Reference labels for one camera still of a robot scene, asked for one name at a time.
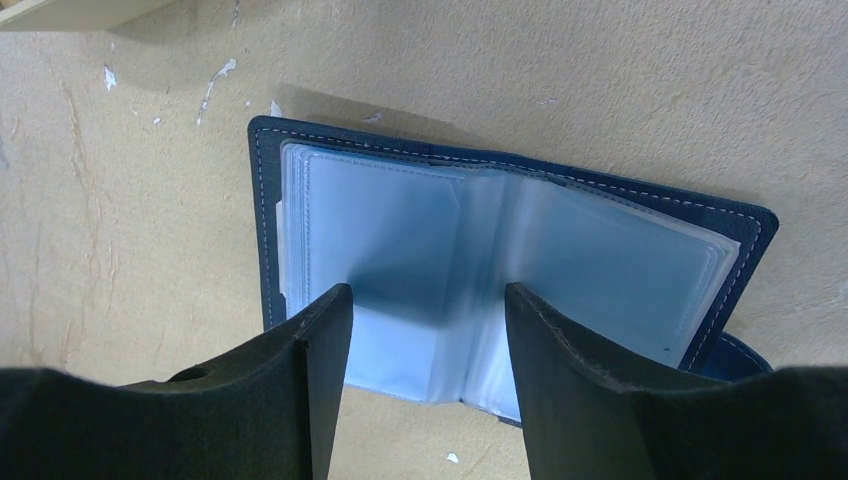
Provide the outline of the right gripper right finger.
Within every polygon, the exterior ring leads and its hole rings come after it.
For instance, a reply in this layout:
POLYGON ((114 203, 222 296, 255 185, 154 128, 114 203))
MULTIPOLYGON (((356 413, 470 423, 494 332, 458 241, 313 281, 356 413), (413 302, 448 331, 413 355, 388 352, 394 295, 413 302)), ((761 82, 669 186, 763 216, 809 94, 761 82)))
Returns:
POLYGON ((726 382, 642 357, 524 285, 505 289, 508 346, 535 479, 843 479, 847 370, 726 382))

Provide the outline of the blue leather card holder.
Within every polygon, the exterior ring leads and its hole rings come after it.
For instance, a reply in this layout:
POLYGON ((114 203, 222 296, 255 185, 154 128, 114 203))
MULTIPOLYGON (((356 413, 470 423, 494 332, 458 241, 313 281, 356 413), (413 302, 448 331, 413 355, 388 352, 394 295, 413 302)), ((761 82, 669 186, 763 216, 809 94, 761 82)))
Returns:
POLYGON ((280 117, 253 118, 247 140, 263 326, 348 284, 347 385, 518 422, 513 282, 665 366, 769 370, 725 330, 779 227, 764 207, 280 117))

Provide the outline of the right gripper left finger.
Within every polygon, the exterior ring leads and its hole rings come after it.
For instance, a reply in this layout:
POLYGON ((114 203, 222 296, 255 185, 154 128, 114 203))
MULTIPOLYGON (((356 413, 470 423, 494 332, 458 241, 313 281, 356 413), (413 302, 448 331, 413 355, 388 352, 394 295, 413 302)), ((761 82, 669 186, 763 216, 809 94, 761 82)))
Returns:
POLYGON ((324 479, 353 323, 338 284, 165 382, 1 372, 5 479, 324 479))

